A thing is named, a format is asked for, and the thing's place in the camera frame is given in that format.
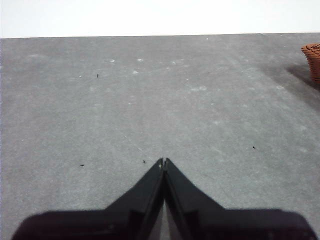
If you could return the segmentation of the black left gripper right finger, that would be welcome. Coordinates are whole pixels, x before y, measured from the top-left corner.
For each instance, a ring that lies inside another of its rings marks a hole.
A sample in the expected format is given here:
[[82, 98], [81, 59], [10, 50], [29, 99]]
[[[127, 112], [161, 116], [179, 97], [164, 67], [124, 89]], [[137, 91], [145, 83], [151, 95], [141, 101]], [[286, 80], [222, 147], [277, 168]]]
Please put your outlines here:
[[229, 209], [164, 162], [165, 200], [184, 240], [316, 240], [300, 214], [281, 209]]

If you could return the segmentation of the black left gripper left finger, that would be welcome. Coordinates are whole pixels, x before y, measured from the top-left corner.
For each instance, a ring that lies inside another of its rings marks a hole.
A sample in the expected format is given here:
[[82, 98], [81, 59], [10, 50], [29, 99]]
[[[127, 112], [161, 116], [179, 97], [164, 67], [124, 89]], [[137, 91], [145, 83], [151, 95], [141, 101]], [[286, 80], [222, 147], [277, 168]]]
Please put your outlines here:
[[105, 209], [47, 211], [27, 217], [14, 240], [147, 240], [162, 208], [163, 159]]

